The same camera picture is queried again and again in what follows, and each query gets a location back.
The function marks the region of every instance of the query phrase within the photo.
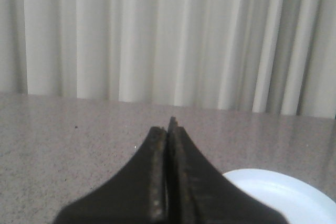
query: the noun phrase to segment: white plate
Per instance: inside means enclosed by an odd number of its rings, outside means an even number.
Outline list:
[[[241,190],[282,213],[290,224],[336,224],[336,203],[293,177],[261,169],[239,169],[224,176]]]

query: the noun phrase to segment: curtain fold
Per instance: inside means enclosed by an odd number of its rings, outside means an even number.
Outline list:
[[[0,0],[0,91],[336,115],[336,0]]]

